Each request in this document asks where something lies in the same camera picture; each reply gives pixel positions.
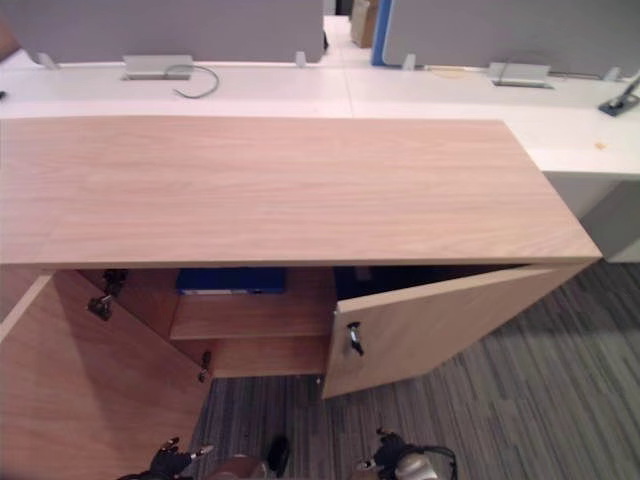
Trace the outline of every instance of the wood grain surface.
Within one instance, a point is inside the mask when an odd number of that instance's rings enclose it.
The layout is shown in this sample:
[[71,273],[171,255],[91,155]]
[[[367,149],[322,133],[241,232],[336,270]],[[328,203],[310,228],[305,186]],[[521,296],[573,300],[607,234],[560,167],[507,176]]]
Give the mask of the wood grain surface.
[[0,128],[7,264],[600,256],[498,121],[78,117]]
[[37,480],[144,470],[167,438],[188,442],[208,390],[198,367],[77,272],[41,276],[0,324],[0,463]]
[[0,322],[18,303],[38,275],[40,270],[37,268],[0,265]]
[[[82,270],[80,273],[101,290],[104,270]],[[179,269],[132,269],[115,302],[142,320],[165,340],[169,339],[180,295],[176,290]]]
[[264,337],[184,340],[173,343],[197,359],[211,351],[214,377],[265,377],[322,374],[327,367],[330,337]]
[[[426,373],[587,265],[532,265],[340,301],[322,396]],[[352,322],[363,356],[350,347]]]
[[171,339],[330,335],[335,307],[330,268],[291,268],[282,294],[181,296]]

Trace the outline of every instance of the open cabinet door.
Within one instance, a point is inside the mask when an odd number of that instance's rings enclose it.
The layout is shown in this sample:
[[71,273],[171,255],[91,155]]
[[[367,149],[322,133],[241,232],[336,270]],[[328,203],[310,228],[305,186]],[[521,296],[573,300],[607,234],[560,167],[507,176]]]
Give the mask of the open cabinet door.
[[0,466],[29,480],[115,479],[172,436],[189,446],[199,368],[77,272],[42,275],[0,324]]
[[[532,265],[338,302],[323,398],[428,372],[586,265]],[[362,356],[351,347],[354,323]]]

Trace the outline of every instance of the blue partition edge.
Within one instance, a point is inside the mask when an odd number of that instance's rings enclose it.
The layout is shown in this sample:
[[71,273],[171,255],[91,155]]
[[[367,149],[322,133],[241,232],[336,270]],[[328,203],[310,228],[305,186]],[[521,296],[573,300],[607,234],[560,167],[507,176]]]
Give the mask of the blue partition edge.
[[373,33],[373,48],[371,49],[371,65],[386,65],[382,58],[382,53],[384,51],[384,41],[387,37],[392,2],[393,0],[380,0],[378,3],[378,16],[376,18],[376,29]]

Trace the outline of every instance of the office floor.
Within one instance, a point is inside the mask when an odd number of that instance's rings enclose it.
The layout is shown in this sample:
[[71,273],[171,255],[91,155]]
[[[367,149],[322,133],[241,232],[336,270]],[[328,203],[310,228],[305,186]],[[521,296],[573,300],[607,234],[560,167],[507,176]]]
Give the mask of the office floor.
[[315,377],[216,380],[194,437],[216,453],[199,473],[286,432],[289,477],[348,479],[384,426],[453,448],[461,480],[636,480],[640,264],[590,267],[420,378],[325,402],[320,390]]

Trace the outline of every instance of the white desk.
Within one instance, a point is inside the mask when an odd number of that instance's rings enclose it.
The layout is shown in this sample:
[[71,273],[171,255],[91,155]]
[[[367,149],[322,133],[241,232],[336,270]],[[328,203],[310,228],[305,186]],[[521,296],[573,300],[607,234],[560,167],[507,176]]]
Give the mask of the white desk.
[[640,180],[640,110],[596,109],[624,86],[553,78],[553,90],[497,88],[482,72],[372,67],[351,43],[346,17],[326,17],[329,51],[317,65],[212,64],[219,90],[200,100],[172,93],[208,88],[177,81],[120,81],[119,64],[50,71],[19,52],[0,66],[8,97],[0,118],[82,115],[491,118],[503,120],[569,207],[583,216],[621,180]]

